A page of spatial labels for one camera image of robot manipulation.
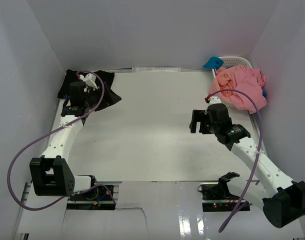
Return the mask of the pink t shirt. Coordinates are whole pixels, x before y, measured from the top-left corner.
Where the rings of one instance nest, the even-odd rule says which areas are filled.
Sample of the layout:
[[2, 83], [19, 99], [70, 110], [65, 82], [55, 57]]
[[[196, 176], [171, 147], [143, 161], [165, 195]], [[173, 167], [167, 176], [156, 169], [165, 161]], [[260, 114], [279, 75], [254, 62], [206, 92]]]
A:
[[[255, 103], [258, 110], [267, 105], [263, 96], [262, 87], [266, 84], [266, 76], [261, 74], [260, 68], [243, 67], [232, 73], [233, 89], [248, 95]], [[243, 94], [232, 92], [229, 100], [238, 110], [247, 110], [250, 114], [257, 112], [253, 103]]]

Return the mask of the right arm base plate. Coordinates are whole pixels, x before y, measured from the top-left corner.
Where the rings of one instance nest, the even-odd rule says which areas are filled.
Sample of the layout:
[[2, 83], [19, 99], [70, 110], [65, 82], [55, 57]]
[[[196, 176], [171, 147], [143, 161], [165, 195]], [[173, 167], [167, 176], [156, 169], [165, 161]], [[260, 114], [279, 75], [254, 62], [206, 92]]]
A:
[[220, 190], [217, 182], [208, 182], [198, 186], [197, 191], [202, 195], [202, 210], [204, 213], [231, 212], [239, 197], [226, 194]]

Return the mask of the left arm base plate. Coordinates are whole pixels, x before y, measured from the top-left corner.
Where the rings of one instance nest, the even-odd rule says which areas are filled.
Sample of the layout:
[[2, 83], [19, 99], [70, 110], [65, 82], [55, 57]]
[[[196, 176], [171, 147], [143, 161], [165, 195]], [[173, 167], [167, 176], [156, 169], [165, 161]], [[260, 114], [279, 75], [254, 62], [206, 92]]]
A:
[[113, 211], [115, 204], [103, 186], [96, 187], [87, 193], [73, 195], [68, 198], [67, 210]]

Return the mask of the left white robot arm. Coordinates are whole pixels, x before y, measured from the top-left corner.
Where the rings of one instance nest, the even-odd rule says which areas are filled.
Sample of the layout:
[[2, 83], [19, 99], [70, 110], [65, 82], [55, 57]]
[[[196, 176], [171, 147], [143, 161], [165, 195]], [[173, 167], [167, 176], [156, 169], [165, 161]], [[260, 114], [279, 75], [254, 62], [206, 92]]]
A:
[[59, 131], [40, 157], [29, 163], [34, 192], [38, 196], [70, 197], [80, 193], [88, 200], [98, 195], [92, 175], [74, 175], [68, 165], [70, 151], [91, 110], [100, 111], [121, 101], [107, 84], [72, 82], [61, 111]]

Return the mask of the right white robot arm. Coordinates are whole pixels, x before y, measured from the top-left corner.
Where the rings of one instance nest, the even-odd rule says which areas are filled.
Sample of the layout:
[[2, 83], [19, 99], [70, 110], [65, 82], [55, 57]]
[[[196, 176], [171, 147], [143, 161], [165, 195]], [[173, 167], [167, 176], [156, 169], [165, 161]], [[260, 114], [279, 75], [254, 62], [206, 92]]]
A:
[[305, 182], [296, 182], [259, 152], [251, 134], [242, 125], [232, 123], [224, 104], [194, 109], [189, 128], [192, 134], [215, 135], [219, 143], [254, 172], [261, 184], [248, 184], [231, 171], [221, 176], [217, 185], [203, 188], [207, 196], [226, 200], [237, 196], [262, 209], [267, 220], [279, 229], [305, 215]]

